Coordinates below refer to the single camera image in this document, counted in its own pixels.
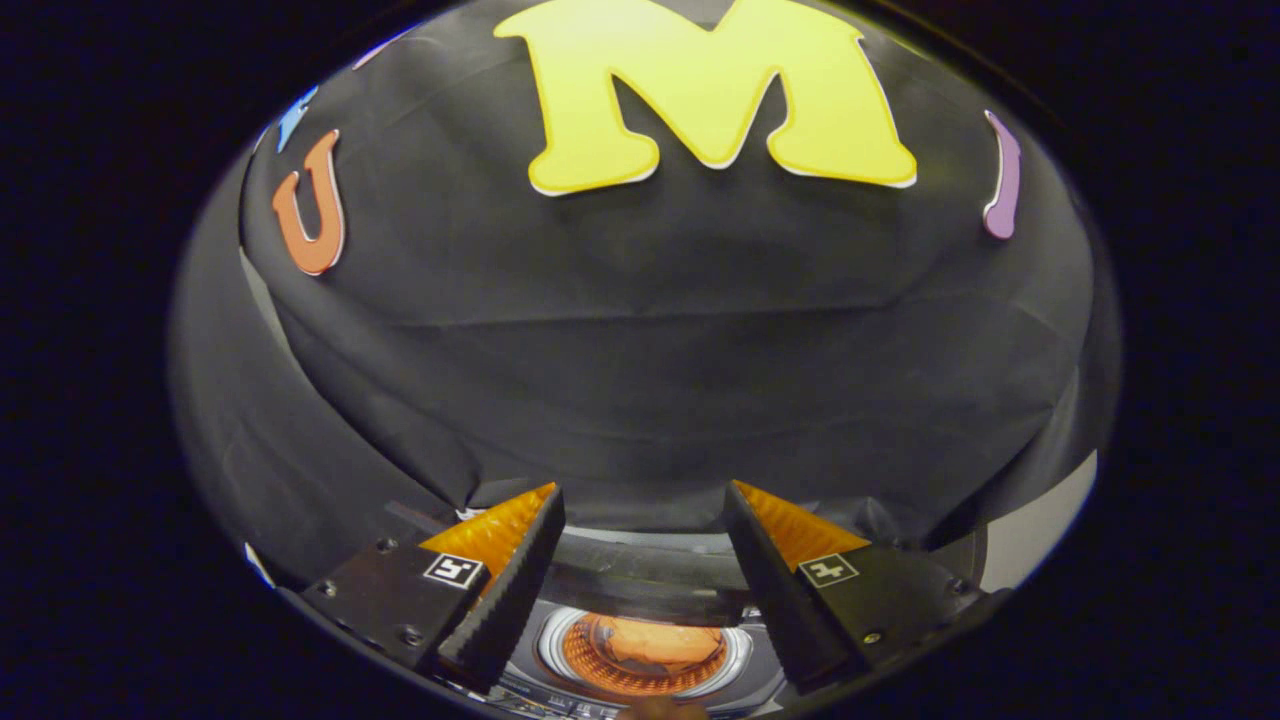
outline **letter u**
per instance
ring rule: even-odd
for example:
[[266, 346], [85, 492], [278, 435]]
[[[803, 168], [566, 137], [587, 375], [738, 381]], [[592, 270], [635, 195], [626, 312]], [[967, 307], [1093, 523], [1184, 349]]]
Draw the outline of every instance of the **letter u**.
[[342, 199], [338, 197], [338, 181], [333, 172], [333, 146], [338, 142], [338, 131], [325, 133], [316, 142], [302, 167], [311, 173], [311, 186], [316, 206], [320, 209], [320, 234], [308, 237], [302, 228], [302, 215], [298, 214], [298, 173], [289, 173], [271, 199], [271, 209], [280, 220], [280, 233], [284, 246], [298, 269], [308, 275], [319, 275], [333, 268], [342, 255], [343, 238], [347, 234], [346, 220], [342, 217]]

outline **letter m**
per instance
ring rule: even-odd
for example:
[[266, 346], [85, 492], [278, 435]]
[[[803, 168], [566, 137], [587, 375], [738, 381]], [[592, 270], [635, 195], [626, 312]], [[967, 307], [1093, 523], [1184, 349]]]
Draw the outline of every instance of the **letter m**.
[[782, 78], [787, 119], [769, 135], [787, 170], [891, 187], [915, 182], [884, 91], [844, 20], [790, 0], [737, 0], [705, 31], [650, 0], [550, 0], [502, 22], [524, 37], [547, 149], [529, 165], [545, 195], [648, 178], [658, 145], [627, 129], [613, 78], [709, 168], [733, 164], [764, 91]]

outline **screw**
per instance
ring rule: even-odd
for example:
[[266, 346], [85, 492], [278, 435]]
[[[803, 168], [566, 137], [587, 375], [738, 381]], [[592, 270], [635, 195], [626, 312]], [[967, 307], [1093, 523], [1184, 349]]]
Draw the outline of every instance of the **screw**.
[[401, 642], [410, 647], [417, 647], [422, 644], [422, 633], [419, 633], [416, 628], [404, 628], [401, 630]]

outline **dark background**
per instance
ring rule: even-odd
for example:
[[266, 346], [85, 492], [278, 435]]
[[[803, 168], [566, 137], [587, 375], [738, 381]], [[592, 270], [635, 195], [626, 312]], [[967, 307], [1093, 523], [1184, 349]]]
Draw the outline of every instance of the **dark background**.
[[[1126, 386], [1110, 462], [1053, 561], [991, 625], [824, 717], [1274, 716], [1260, 530], [1280, 478], [1262, 350], [1276, 178], [1274, 141], [1251, 132], [1275, 104], [1274, 10], [901, 5], [1089, 150], [1073, 169], [1119, 269]], [[452, 715], [248, 571], [186, 477], [163, 365], [173, 272], [224, 164], [429, 9], [63, 4], [6, 23], [14, 716]]]

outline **orange padding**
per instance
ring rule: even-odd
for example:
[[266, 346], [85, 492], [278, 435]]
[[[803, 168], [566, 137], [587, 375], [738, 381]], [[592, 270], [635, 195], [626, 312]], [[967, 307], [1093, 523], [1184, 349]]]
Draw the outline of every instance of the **orange padding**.
[[538, 489], [517, 495], [502, 505], [453, 525], [420, 547], [484, 562], [489, 569], [489, 584], [480, 592], [484, 594], [507, 568], [538, 511], [543, 509], [543, 502], [554, 489], [556, 483], [547, 483]]
[[836, 552], [849, 552], [867, 547], [870, 542], [850, 533], [840, 525], [823, 520], [808, 510], [792, 505], [760, 488], [733, 480], [755, 511], [769, 539], [782, 553], [782, 560], [794, 573], [796, 565], [814, 557]]

